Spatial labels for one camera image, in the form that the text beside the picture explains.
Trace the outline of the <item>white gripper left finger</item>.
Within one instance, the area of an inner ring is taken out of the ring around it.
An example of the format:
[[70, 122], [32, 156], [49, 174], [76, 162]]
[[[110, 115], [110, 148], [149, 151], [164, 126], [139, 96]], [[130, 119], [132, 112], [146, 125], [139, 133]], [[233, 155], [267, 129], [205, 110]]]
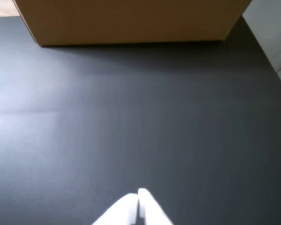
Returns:
[[128, 193], [110, 206], [92, 225], [134, 225], [137, 220], [138, 195]]

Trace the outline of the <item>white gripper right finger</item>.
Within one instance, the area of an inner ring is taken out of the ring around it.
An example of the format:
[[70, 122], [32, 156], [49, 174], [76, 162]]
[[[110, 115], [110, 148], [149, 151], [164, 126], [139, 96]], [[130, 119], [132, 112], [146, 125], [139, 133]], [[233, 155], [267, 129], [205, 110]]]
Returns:
[[146, 225], [173, 225], [160, 204], [146, 188], [138, 189], [140, 217]]

